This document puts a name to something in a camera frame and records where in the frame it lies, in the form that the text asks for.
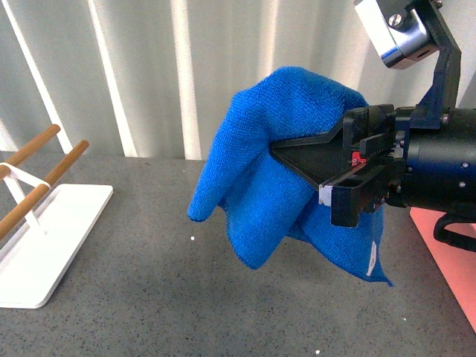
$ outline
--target white curtain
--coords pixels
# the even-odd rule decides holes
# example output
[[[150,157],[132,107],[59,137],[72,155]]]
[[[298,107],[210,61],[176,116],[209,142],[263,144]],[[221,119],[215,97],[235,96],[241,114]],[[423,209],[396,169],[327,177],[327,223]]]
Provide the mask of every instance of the white curtain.
[[[352,0],[1,0],[0,150],[52,122],[44,148],[206,159],[233,94],[283,65],[359,90],[369,103],[412,106],[437,54],[385,68]],[[444,0],[463,51],[458,105],[476,106],[476,1]]]

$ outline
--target pink object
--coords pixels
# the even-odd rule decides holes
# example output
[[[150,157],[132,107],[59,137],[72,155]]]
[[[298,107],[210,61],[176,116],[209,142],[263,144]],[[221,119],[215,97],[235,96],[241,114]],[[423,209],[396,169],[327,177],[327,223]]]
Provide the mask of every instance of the pink object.
[[[434,225],[443,214],[421,208],[412,208],[410,212],[428,249],[476,332],[476,253],[435,240]],[[476,225],[451,225],[448,229],[476,237]]]

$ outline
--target red component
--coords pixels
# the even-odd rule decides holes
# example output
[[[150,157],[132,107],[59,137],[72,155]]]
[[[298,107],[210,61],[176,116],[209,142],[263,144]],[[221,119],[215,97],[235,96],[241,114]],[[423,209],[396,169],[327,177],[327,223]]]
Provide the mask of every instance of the red component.
[[[360,164],[363,164],[364,162],[367,162],[366,158],[361,158],[360,153],[358,151],[353,151],[352,152],[352,166],[357,166]]]

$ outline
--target white label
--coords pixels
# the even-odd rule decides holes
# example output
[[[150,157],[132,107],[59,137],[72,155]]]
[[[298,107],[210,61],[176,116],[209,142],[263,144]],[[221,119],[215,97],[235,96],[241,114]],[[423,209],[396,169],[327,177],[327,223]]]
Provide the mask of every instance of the white label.
[[[332,204],[332,186],[319,185],[319,204],[331,207]]]
[[[369,270],[367,271],[367,276],[372,275],[373,268],[375,268],[375,263],[377,263],[377,244],[372,242],[372,250],[370,252],[370,261],[369,261]]]

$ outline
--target towel tag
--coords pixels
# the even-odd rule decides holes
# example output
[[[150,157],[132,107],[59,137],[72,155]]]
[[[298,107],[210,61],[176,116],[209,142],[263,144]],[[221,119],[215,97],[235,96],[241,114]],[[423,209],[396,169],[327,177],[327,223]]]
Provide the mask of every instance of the towel tag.
[[[372,275],[373,268],[377,263],[377,244],[372,241],[372,250],[370,251],[370,261],[369,261],[369,270],[367,271],[367,276]]]

